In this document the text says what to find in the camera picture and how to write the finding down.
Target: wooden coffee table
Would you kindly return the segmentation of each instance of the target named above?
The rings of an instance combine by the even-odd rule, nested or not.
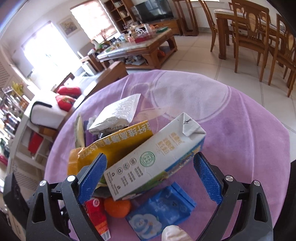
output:
[[[168,46],[161,46],[164,42],[168,42]],[[157,50],[165,52],[165,56],[159,57]],[[177,45],[171,29],[163,33],[157,34],[153,39],[135,44],[122,43],[119,48],[107,52],[108,49],[100,53],[97,58],[103,62],[110,59],[117,59],[127,56],[142,55],[147,63],[142,65],[126,65],[127,69],[160,69],[163,62],[174,52],[177,51]]]

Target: blue package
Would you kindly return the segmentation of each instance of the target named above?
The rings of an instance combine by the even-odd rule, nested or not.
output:
[[[126,220],[140,240],[149,240],[161,234],[166,226],[185,221],[195,207],[193,199],[174,182],[132,211]]]

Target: bookshelf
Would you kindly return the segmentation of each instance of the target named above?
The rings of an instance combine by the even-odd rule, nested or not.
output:
[[[131,7],[134,6],[131,0],[108,0],[104,5],[121,32],[127,29],[127,24],[136,21],[131,10]]]

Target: green circular logo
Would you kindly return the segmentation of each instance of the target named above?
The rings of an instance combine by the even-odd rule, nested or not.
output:
[[[150,167],[153,165],[155,161],[155,156],[152,152],[147,151],[144,152],[141,157],[140,157],[140,163],[142,164],[142,166],[144,167]]]

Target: orange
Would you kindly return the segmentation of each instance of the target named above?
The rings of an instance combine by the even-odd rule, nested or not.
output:
[[[109,197],[105,199],[104,206],[106,212],[114,218],[124,218],[131,211],[130,200],[114,201],[113,198]]]

